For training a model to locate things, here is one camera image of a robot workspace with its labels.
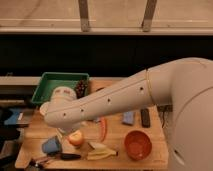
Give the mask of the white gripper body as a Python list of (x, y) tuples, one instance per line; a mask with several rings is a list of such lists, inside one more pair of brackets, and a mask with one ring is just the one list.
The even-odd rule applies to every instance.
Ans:
[(62, 135), (69, 135), (75, 131), (77, 131), (79, 128), (81, 127), (81, 123), (75, 123), (75, 124), (69, 124), (69, 125), (65, 125), (61, 128), (58, 128), (58, 131), (62, 134)]

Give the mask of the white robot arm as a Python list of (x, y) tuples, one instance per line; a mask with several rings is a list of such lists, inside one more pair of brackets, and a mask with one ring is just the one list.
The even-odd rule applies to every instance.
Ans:
[(45, 122), (69, 132), (84, 120), (152, 105), (173, 106), (169, 171), (213, 171), (213, 60), (161, 64), (86, 97), (51, 97)]

